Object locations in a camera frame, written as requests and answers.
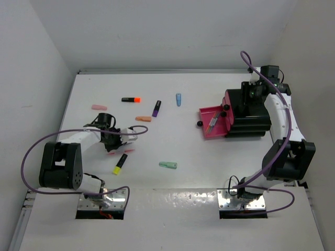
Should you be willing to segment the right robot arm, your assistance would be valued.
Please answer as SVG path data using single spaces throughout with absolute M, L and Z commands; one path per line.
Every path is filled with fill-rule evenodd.
M 300 132 L 292 109 L 291 90 L 278 78 L 278 66 L 266 65 L 248 71 L 260 77 L 254 83 L 249 96 L 261 101 L 271 120 L 272 147 L 262 161 L 262 168 L 255 174 L 240 180 L 237 197 L 252 200 L 260 196 L 261 189 L 302 180 L 316 152 L 313 142 L 308 142 Z

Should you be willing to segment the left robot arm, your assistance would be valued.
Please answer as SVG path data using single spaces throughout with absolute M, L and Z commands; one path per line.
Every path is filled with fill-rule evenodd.
M 89 193 L 98 198 L 105 192 L 105 182 L 97 176 L 83 172 L 82 155 L 96 143 L 103 143 L 110 152 L 122 146 L 121 130 L 115 127 L 116 119 L 108 113 L 99 113 L 92 123 L 85 125 L 86 131 L 78 132 L 60 142 L 48 142 L 44 146 L 39 184 L 53 189 L 69 189 Z

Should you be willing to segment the black pink drawer organizer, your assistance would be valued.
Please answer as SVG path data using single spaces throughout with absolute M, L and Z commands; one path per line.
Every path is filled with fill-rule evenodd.
M 216 112 L 218 120 L 209 134 L 206 129 Z M 205 139 L 218 137 L 262 137 L 270 130 L 270 115 L 262 99 L 242 101 L 240 89 L 228 89 L 219 106 L 199 109 L 197 126 L 202 129 Z

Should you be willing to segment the orange clear pen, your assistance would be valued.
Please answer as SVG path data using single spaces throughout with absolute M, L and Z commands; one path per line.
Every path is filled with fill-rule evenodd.
M 210 132 L 211 132 L 211 128 L 212 128 L 212 120 L 210 121 L 210 123 L 208 124 L 208 127 L 207 127 L 207 129 L 206 129 L 206 134 L 209 134 Z

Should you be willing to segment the red clear pen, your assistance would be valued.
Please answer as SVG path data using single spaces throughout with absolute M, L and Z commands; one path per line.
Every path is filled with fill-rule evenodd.
M 128 149 L 128 150 L 116 150 L 107 153 L 108 155 L 118 155 L 118 154 L 128 154 L 135 151 L 135 149 Z

